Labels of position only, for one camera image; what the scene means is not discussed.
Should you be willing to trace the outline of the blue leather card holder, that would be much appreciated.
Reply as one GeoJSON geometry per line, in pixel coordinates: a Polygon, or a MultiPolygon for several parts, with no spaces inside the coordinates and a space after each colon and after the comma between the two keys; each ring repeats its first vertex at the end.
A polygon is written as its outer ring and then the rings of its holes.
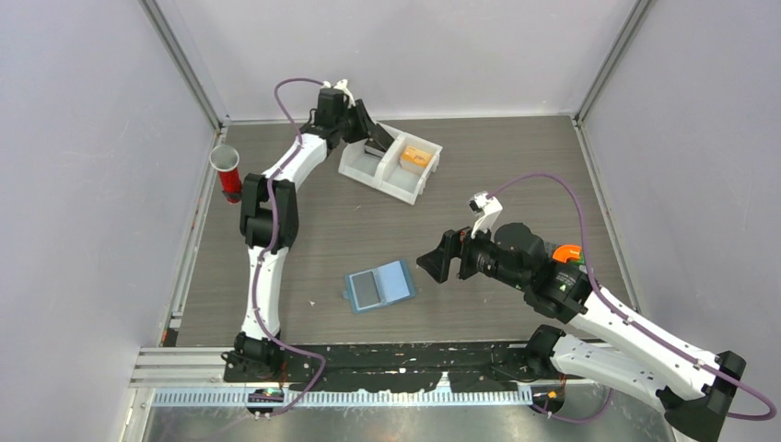
{"type": "Polygon", "coordinates": [[[416,296],[417,290],[414,286],[414,281],[409,270],[408,264],[405,260],[398,260],[390,263],[386,263],[379,267],[367,269],[357,273],[372,271],[375,275],[379,294],[381,297],[381,303],[374,308],[368,308],[364,310],[357,310],[355,301],[353,300],[353,294],[350,283],[350,276],[356,273],[348,274],[345,278],[345,290],[343,291],[343,299],[349,302],[354,313],[359,314],[367,312],[377,308],[385,308],[387,306],[403,302],[407,299],[412,299],[416,296]]]}

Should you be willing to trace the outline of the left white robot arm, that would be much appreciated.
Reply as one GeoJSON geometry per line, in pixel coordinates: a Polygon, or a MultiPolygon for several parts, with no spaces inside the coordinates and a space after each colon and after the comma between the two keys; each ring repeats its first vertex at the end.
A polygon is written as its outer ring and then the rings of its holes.
{"type": "Polygon", "coordinates": [[[279,297],[286,255],[298,233],[298,187],[340,143],[384,154],[393,141],[344,81],[323,84],[292,145],[265,172],[245,177],[239,232],[248,247],[250,285],[241,330],[232,351],[223,356],[228,368],[261,381],[281,373],[285,348],[280,343],[279,297]]]}

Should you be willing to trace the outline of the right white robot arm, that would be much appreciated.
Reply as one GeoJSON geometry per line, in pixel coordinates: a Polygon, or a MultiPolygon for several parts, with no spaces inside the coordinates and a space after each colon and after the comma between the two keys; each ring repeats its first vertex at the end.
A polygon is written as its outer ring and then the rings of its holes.
{"type": "Polygon", "coordinates": [[[496,233],[465,227],[446,231],[416,263],[442,284],[458,259],[460,279],[478,273],[495,279],[520,291],[535,312],[612,346],[601,350],[542,325],[525,354],[534,376],[595,380],[646,403],[691,439],[718,440],[736,394],[729,380],[741,378],[745,360],[731,351],[714,354],[661,329],[607,288],[594,289],[581,266],[554,259],[551,248],[522,223],[496,233]]]}

